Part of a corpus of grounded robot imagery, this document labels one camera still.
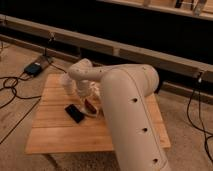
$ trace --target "floor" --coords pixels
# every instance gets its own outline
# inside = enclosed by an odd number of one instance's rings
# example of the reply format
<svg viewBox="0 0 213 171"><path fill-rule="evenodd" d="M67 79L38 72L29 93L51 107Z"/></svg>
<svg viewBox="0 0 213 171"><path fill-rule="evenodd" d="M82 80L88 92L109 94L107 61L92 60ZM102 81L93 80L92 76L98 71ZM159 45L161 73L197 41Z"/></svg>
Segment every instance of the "floor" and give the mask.
<svg viewBox="0 0 213 171"><path fill-rule="evenodd" d="M0 77L18 76L23 68L35 60L37 52L11 45L2 53L0 62ZM71 63L54 59L56 65L66 69ZM50 73L61 73L53 67L48 67L41 75L31 81L20 83L18 92L22 96L40 95L44 82ZM0 92L0 105L10 97L9 91ZM172 147L166 149L172 170L174 171L210 171L211 162L203 148L203 134L189 126L186 118L187 96L181 96L165 88L157 95L162 116L170 137ZM9 106L0 109L0 140L23 117L36 100L15 99ZM194 101L190 113L195 123L198 123L197 103ZM1 171L52 171L54 168L42 155L26 155L25 145L35 115L34 109L0 145ZM202 116L206 127L213 132L213 105L202 103ZM113 152L54 154L58 164L67 171L116 171L119 166Z"/></svg>

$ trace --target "black wall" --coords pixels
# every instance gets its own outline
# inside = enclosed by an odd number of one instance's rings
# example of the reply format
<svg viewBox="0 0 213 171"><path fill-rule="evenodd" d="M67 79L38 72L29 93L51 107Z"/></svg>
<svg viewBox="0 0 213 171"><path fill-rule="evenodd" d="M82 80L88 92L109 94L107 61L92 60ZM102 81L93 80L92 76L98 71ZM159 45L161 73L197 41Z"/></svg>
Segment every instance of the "black wall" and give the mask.
<svg viewBox="0 0 213 171"><path fill-rule="evenodd" d="M0 13L213 64L213 22L95 0L0 0Z"/></svg>

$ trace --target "cable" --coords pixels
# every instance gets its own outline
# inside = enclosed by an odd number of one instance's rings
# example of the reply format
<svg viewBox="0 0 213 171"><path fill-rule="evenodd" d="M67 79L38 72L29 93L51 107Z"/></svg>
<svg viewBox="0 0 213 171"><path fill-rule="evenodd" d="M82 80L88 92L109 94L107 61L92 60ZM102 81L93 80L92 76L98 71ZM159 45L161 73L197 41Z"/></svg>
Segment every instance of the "cable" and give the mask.
<svg viewBox="0 0 213 171"><path fill-rule="evenodd" d="M64 73L67 73L67 71L65 71L64 69L62 69L62 68L60 68L60 67L57 67L57 66L53 65L53 64L49 61L49 59L47 58L46 55L44 55L44 57L45 57L45 59L47 60L47 62L49 63L49 65L51 65L52 67L54 67L54 68L56 68L56 69L58 69L58 70L60 70L60 71L63 71Z"/></svg>
<svg viewBox="0 0 213 171"><path fill-rule="evenodd" d="M24 73L22 73L20 76L18 77L0 77L0 79L4 79L3 81L3 87L0 89L0 92L3 90L7 90L10 89L11 93L13 94L13 96L10 98L10 100L8 100L5 104L0 106L0 109L6 107L7 105L9 105L10 103L12 103L12 101L15 98L18 99L23 99L23 100L30 100L30 99L36 99L36 98L40 98L41 96L32 96L32 97L21 97L18 95L16 86L18 85L19 81L28 81L31 77L28 78L21 78L24 75Z"/></svg>
<svg viewBox="0 0 213 171"><path fill-rule="evenodd" d="M197 130L203 132L203 134L204 134L204 149L205 149L205 151L206 151L206 154L207 154L209 160L213 163L213 158L212 158L212 156L211 156L211 154L210 154L209 145L208 145L208 141L209 141L211 138L213 138L213 133L211 133L211 132L209 132L209 131L206 130L205 125L204 125L204 122L203 122L203 120L202 120L202 116L201 116L201 93L200 93L200 84L201 84L201 82L202 82L202 79L201 79L201 76L200 76L200 77L198 78L198 82L197 82L197 83L198 83L198 116L199 116L199 121L200 121L200 123L201 123L202 128L196 126L196 125L192 122L192 120L191 120L191 118L190 118L190 115L189 115L189 107L190 107L191 101L192 101L192 99L193 99L193 96L194 96L194 94L195 94L195 92L196 92L196 87L193 89L192 94L191 94L190 99L189 99L189 103L188 103L188 105L187 105L187 118L188 118L189 122L191 123L191 125L192 125L194 128L196 128Z"/></svg>
<svg viewBox="0 0 213 171"><path fill-rule="evenodd" d="M47 46L48 46L51 42L53 42L53 41L54 41L54 37L51 37L51 38L48 40L48 42L47 42ZM58 69L58 70L60 70L60 71L62 71L62 72L64 72L64 73L67 73L64 69L62 69L61 67L55 66L54 64L52 64L52 63L49 61L48 56L47 56L47 47L44 48L44 54L43 54L43 56L45 57L45 59L47 60L47 62L49 63L49 65L51 65L52 67L54 67L54 68L56 68L56 69Z"/></svg>
<svg viewBox="0 0 213 171"><path fill-rule="evenodd" d="M0 145L10 136L10 134L17 128L17 126L26 118L26 116L34 109L34 107L39 103L41 99L39 98L33 106L24 114L24 116L15 124L15 126L8 132L8 134L0 141Z"/></svg>

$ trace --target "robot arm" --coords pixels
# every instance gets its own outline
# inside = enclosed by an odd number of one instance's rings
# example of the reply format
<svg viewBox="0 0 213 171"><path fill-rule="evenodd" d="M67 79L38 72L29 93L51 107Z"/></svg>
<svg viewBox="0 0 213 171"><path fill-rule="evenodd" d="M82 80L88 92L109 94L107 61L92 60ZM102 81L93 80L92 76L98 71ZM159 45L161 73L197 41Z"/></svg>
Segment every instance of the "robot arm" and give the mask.
<svg viewBox="0 0 213 171"><path fill-rule="evenodd" d="M100 82L101 104L122 171L170 170L144 98L158 85L158 75L153 67L92 67L83 59L72 65L68 74L77 82Z"/></svg>

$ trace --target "small wooden table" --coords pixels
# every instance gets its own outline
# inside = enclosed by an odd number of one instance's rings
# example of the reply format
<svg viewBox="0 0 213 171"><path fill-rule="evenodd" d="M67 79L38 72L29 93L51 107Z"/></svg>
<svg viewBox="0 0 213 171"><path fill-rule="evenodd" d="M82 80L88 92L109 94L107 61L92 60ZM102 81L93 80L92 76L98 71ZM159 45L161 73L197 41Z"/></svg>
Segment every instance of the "small wooden table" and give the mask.
<svg viewBox="0 0 213 171"><path fill-rule="evenodd" d="M65 112L65 107L71 103L78 105L80 100L75 93L66 93L59 78L59 74L48 76L26 145L26 153L113 151L103 114L99 114L97 118L86 117L80 124L76 124ZM170 147L155 96L149 96L146 102L162 147Z"/></svg>

